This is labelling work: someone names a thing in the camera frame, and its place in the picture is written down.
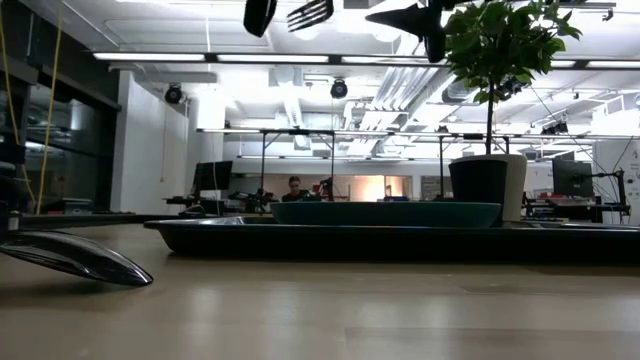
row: plant stem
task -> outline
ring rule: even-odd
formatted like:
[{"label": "plant stem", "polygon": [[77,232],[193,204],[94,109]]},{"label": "plant stem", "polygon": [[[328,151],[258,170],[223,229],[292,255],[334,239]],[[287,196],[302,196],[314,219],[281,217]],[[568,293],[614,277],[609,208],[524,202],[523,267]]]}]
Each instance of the plant stem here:
[{"label": "plant stem", "polygon": [[487,155],[491,155],[491,122],[493,120],[493,95],[495,91],[493,77],[489,76],[489,111],[487,113],[487,142],[485,144]]}]

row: person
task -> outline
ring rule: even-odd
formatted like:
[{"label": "person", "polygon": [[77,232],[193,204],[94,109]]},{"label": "person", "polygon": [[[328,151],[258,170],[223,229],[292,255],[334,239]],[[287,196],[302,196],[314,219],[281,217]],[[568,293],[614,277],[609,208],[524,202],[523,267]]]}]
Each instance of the person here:
[{"label": "person", "polygon": [[282,197],[282,202],[300,201],[307,194],[306,190],[300,190],[300,178],[289,178],[289,193]]}]

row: table surface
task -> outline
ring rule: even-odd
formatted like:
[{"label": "table surface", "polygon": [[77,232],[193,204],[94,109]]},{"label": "table surface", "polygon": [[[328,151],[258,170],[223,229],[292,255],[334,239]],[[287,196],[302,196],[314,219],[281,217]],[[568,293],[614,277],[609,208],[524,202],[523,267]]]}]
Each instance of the table surface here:
[{"label": "table surface", "polygon": [[141,225],[70,232],[156,281],[0,255],[0,359],[640,358],[640,268],[216,261]]}]

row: ceiling light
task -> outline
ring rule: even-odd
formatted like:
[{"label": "ceiling light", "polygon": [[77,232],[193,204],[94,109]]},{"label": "ceiling light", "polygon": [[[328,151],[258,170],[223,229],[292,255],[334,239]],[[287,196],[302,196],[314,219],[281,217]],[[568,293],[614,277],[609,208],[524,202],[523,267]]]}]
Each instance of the ceiling light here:
[{"label": "ceiling light", "polygon": [[264,54],[221,54],[221,63],[328,63],[325,55],[264,55]]},{"label": "ceiling light", "polygon": [[320,34],[320,31],[317,27],[312,26],[296,31],[293,34],[300,40],[309,41],[315,39]]},{"label": "ceiling light", "polygon": [[551,60],[551,67],[554,68],[571,68],[575,64],[576,62],[571,60]]},{"label": "ceiling light", "polygon": [[640,68],[640,61],[590,61],[588,68],[633,69]]},{"label": "ceiling light", "polygon": [[432,133],[432,132],[399,132],[396,133],[397,136],[419,136],[419,137],[439,137],[439,136],[445,136],[445,135],[451,135],[451,134],[445,134],[445,133]]},{"label": "ceiling light", "polygon": [[358,135],[392,136],[392,135],[395,135],[395,132],[393,131],[336,131],[335,134],[336,135],[355,135],[355,136],[358,136]]},{"label": "ceiling light", "polygon": [[185,62],[204,61],[204,54],[162,54],[162,53],[94,53],[98,60],[107,61],[158,61],[158,62]]},{"label": "ceiling light", "polygon": [[336,156],[334,160],[366,160],[367,158],[361,156]]},{"label": "ceiling light", "polygon": [[414,65],[426,67],[444,67],[444,63],[432,64],[426,57],[418,56],[343,56],[345,64],[384,64],[384,65]]},{"label": "ceiling light", "polygon": [[116,0],[116,2],[158,5],[214,5],[220,3],[220,1],[214,0]]},{"label": "ceiling light", "polygon": [[281,156],[281,159],[295,159],[295,160],[324,160],[322,156]]},{"label": "ceiling light", "polygon": [[257,134],[258,129],[197,129],[198,132],[224,133],[224,134]]},{"label": "ceiling light", "polygon": [[[280,156],[267,155],[265,159],[280,159]],[[262,160],[260,155],[238,155],[238,159],[259,159]]]},{"label": "ceiling light", "polygon": [[304,74],[303,79],[304,81],[318,81],[329,84],[331,80],[333,80],[333,76],[320,74]]}]

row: computer monitor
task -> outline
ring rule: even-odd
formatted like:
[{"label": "computer monitor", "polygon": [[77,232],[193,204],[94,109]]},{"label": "computer monitor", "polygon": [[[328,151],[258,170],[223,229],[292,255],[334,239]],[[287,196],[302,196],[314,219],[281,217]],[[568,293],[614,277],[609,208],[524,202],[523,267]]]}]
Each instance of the computer monitor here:
[{"label": "computer monitor", "polygon": [[565,196],[593,197],[591,164],[553,159],[553,192]]},{"label": "computer monitor", "polygon": [[199,163],[196,165],[193,178],[194,195],[199,198],[201,190],[228,190],[232,167],[233,161]]}]

